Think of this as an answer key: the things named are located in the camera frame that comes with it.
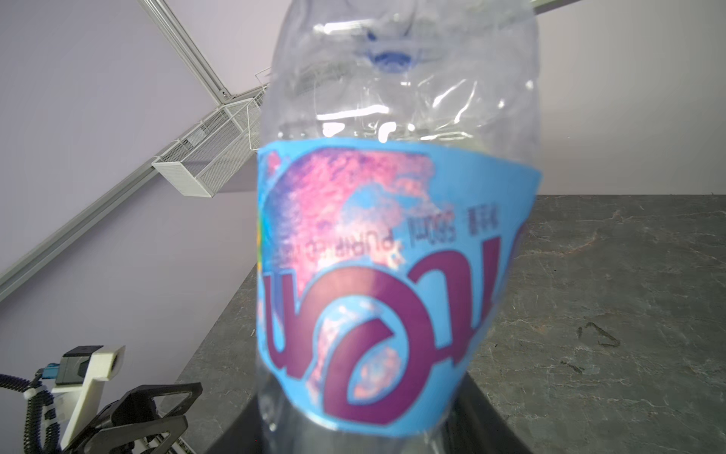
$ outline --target plastic water bottle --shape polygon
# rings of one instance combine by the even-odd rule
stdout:
[[[539,186],[527,0],[293,0],[258,154],[273,453],[442,453]]]

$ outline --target white wire shelf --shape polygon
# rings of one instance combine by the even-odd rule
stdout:
[[[169,145],[152,165],[182,195],[213,197],[260,148],[263,95],[219,107]]]

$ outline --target blue label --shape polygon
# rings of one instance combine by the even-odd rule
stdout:
[[[420,143],[261,150],[258,350],[290,401],[344,431],[434,427],[492,323],[539,180]]]

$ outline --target black cable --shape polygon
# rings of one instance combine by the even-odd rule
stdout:
[[[25,392],[30,388],[37,389],[42,386],[40,381],[42,370],[36,373],[32,381],[0,374],[0,388],[12,391]],[[28,411],[25,414],[25,431],[23,434],[23,452],[25,454],[56,454],[59,452],[60,425],[57,422],[46,427],[45,443],[41,448],[40,425],[43,418],[52,420],[56,417],[53,396],[47,389],[36,393],[28,400]]]

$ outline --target wall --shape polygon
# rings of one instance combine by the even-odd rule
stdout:
[[[213,108],[134,0],[0,2],[0,269]],[[213,199],[161,177],[0,301],[0,373],[125,344],[105,403],[173,383],[256,261],[255,166]],[[0,452],[25,400],[0,391]]]
[[[289,3],[167,1],[233,92],[269,64]],[[542,192],[725,193],[724,17],[723,0],[582,0],[540,15]]]
[[[270,66],[290,0],[166,0],[174,15],[233,94],[259,86]]]
[[[77,345],[125,344],[105,403],[175,382],[256,263],[254,164],[212,199],[156,177],[5,299],[0,373],[31,378]],[[25,400],[0,392],[0,408],[0,451],[18,453]]]
[[[0,271],[215,107],[133,0],[3,0],[0,61]]]

